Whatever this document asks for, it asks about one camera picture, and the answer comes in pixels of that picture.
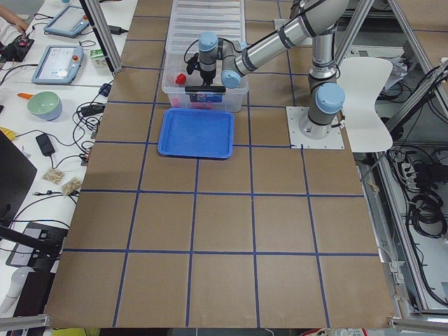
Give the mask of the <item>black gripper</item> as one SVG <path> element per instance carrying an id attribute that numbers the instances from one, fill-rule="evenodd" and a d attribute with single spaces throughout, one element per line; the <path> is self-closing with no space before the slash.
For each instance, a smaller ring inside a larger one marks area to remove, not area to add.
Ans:
<path id="1" fill-rule="evenodd" d="M 202 86 L 211 86 L 214 81 L 214 72 L 213 71 L 202 71 L 201 78 L 203 80 Z"/>

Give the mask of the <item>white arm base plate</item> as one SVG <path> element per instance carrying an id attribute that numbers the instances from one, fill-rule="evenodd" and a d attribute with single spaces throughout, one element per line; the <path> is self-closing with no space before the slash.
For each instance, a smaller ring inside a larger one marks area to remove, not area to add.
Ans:
<path id="1" fill-rule="evenodd" d="M 287 106 L 286 115 L 290 147 L 296 149 L 344 150 L 342 131 L 337 117 L 328 125 L 314 124 L 306 106 Z"/>

